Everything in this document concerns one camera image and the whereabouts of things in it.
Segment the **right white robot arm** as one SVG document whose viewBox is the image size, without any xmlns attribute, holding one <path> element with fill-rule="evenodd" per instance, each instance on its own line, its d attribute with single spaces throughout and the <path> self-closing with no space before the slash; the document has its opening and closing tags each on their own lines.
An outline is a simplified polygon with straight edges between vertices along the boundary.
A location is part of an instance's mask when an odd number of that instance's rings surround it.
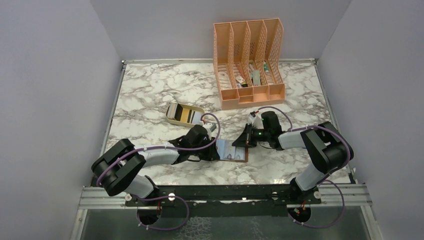
<svg viewBox="0 0 424 240">
<path fill-rule="evenodd" d="M 232 146 L 254 148 L 259 142 L 267 142 L 276 151 L 293 148 L 307 150 L 311 163 L 289 183 L 288 196 L 296 204 L 306 200 L 318 184 L 344 168 L 354 157 L 352 147 L 329 121 L 284 131 L 273 111 L 260 115 L 251 112 L 249 123 Z"/>
</svg>

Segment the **brown leather card holder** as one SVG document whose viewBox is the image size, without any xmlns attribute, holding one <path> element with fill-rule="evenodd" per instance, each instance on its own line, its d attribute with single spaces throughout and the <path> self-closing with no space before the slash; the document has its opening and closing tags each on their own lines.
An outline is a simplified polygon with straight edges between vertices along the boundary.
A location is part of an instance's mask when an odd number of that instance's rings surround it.
<svg viewBox="0 0 424 240">
<path fill-rule="evenodd" d="M 216 142 L 216 150 L 219 155 L 219 161 L 226 162 L 248 162 L 248 149 L 243 147 L 232 146 L 233 141 L 218 139 Z"/>
</svg>

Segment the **orange plastic file organizer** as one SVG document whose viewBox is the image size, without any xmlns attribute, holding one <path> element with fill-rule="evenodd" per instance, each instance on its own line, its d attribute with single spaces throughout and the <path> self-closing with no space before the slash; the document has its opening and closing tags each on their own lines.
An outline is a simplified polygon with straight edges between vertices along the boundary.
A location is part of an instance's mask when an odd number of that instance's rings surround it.
<svg viewBox="0 0 424 240">
<path fill-rule="evenodd" d="M 286 87 L 279 70 L 283 34 L 279 18 L 213 25 L 213 69 L 222 110 L 284 102 Z M 260 72 L 259 86 L 253 85 L 253 70 Z M 242 76 L 248 87 L 237 88 L 236 76 Z"/>
</svg>

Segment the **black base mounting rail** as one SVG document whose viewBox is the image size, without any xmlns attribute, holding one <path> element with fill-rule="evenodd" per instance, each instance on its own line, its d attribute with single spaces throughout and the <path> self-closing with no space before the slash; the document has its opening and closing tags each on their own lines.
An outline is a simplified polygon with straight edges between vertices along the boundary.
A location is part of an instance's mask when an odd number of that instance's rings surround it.
<svg viewBox="0 0 424 240">
<path fill-rule="evenodd" d="M 315 192 L 295 198 L 288 184 L 161 185 L 147 200 L 131 194 L 125 206 L 142 216 L 162 218 L 286 217 L 289 209 L 321 204 Z"/>
</svg>

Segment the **green white tube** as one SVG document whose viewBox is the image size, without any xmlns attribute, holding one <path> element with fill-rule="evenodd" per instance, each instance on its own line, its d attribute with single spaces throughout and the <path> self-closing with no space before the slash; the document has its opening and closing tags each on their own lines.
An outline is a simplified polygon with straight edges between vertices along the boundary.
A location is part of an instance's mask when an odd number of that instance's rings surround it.
<svg viewBox="0 0 424 240">
<path fill-rule="evenodd" d="M 269 72 L 269 68 L 268 68 L 268 65 L 264 62 L 263 63 L 263 68 L 264 68 L 264 72 L 266 73 L 266 74 L 269 74 L 270 72 Z"/>
</svg>

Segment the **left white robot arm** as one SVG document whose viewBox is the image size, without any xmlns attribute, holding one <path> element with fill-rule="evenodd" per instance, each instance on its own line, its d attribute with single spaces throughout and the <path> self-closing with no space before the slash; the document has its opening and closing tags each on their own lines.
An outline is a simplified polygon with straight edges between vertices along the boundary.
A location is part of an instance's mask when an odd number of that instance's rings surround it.
<svg viewBox="0 0 424 240">
<path fill-rule="evenodd" d="M 144 205 L 152 205 L 157 200 L 159 188 L 149 176 L 139 174 L 141 169 L 219 160 L 217 139 L 211 136 L 216 127 L 214 123 L 197 124 L 181 137 L 141 148 L 123 138 L 92 164 L 96 184 L 110 197 L 125 192 L 138 197 Z"/>
</svg>

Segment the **small box in organizer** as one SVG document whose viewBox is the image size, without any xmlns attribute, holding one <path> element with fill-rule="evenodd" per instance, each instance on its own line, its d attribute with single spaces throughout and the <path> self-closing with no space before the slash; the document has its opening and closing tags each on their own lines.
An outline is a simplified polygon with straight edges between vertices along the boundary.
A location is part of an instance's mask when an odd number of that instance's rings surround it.
<svg viewBox="0 0 424 240">
<path fill-rule="evenodd" d="M 246 88 L 249 86 L 246 80 L 241 75 L 235 77 L 235 84 L 237 88 Z"/>
</svg>

